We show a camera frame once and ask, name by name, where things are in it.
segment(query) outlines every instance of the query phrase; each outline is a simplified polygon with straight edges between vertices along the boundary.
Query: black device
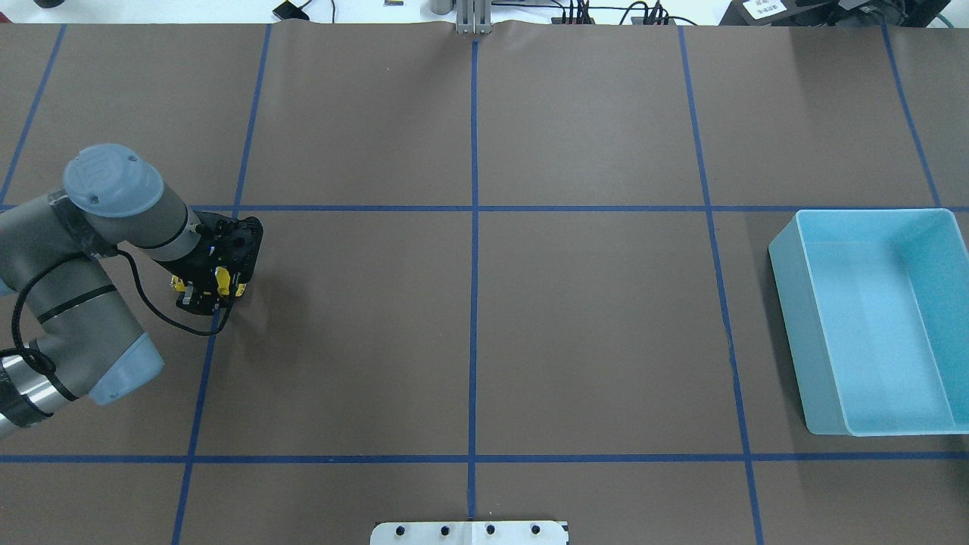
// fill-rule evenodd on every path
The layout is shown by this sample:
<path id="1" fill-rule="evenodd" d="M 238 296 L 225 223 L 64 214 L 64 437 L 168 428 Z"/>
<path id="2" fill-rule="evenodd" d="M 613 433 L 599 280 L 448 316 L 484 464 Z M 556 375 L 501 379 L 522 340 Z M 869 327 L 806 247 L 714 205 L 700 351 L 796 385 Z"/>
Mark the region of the black device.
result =
<path id="1" fill-rule="evenodd" d="M 304 12 L 299 6 L 287 0 L 282 4 L 276 6 L 272 10 L 272 14 L 279 17 L 280 19 L 302 19 L 309 20 L 309 16 Z"/>
<path id="2" fill-rule="evenodd" d="M 889 26 L 925 27 L 951 0 L 867 0 L 846 10 L 838 0 L 783 0 L 786 11 L 754 19 L 734 0 L 720 20 L 721 26 Z"/>

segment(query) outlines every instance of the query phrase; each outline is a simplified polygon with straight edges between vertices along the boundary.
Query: metal plate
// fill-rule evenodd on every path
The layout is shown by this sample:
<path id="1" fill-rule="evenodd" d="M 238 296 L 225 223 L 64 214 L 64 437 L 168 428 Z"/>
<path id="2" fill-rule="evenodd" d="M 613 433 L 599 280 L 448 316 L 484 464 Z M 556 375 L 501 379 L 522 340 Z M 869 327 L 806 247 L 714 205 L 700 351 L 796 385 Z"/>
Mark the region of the metal plate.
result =
<path id="1" fill-rule="evenodd" d="M 370 545 L 568 545 L 569 525 L 553 521 L 383 523 Z"/>

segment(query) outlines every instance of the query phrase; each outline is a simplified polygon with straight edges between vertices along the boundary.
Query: table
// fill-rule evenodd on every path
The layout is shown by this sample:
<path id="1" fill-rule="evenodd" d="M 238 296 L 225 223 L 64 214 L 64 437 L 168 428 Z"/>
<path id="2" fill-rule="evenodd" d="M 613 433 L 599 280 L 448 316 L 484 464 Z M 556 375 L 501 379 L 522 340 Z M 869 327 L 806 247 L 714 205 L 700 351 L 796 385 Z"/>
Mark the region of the table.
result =
<path id="1" fill-rule="evenodd" d="M 475 517 L 576 544 L 966 542 L 964 436 L 804 427 L 766 253 L 801 208 L 969 228 L 965 51 L 898 28 L 0 26 L 3 208 L 119 142 L 266 226 L 211 340 L 105 262 L 166 368 L 0 443 L 3 541 Z"/>

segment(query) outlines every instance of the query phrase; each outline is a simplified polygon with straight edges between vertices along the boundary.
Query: light blue joint cover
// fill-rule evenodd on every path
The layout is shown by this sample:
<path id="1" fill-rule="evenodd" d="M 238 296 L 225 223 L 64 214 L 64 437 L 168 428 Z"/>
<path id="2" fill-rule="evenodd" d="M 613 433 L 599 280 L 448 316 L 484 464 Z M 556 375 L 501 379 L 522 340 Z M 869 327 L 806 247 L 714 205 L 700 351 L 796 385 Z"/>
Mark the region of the light blue joint cover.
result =
<path id="1" fill-rule="evenodd" d="M 154 167 L 121 144 L 85 148 L 64 169 L 64 191 L 78 208 L 128 217 L 155 206 L 165 182 Z"/>
<path id="2" fill-rule="evenodd" d="M 162 371 L 162 356 L 147 333 L 135 339 L 87 394 L 99 405 L 123 398 Z"/>
<path id="3" fill-rule="evenodd" d="M 16 291 L 8 286 L 7 283 L 3 281 L 3 278 L 0 278 L 0 297 L 10 295 L 12 293 L 16 293 Z"/>

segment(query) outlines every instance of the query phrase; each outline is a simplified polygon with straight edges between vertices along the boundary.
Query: white floor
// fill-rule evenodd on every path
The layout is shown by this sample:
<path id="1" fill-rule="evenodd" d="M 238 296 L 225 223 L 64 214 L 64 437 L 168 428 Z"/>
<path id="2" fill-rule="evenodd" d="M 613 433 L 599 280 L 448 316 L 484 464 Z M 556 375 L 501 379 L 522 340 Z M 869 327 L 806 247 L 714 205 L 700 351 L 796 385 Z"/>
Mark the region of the white floor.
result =
<path id="1" fill-rule="evenodd" d="M 13 22 L 272 22 L 272 9 L 282 0 L 66 0 L 57 8 L 43 10 L 30 0 L 0 0 L 0 12 Z M 437 16 L 429 9 L 428 0 L 403 0 L 403 6 L 384 6 L 383 0 L 335 0 L 337 22 L 416 22 L 453 20 L 454 14 Z M 301 4 L 305 0 L 296 0 Z M 524 3 L 550 4 L 548 0 L 524 0 Z M 717 24 L 730 0 L 664 0 L 663 6 L 674 16 L 684 16 L 697 24 Z M 592 6 L 627 6 L 627 0 L 592 0 Z M 329 22 L 329 0 L 312 0 L 304 9 L 316 21 Z M 953 0 L 943 12 L 959 27 L 969 26 L 969 0 Z M 495 6 L 492 19 L 549 22 L 555 10 Z M 595 10 L 598 23 L 615 24 L 621 11 Z M 932 26 L 944 26 L 935 20 Z"/>

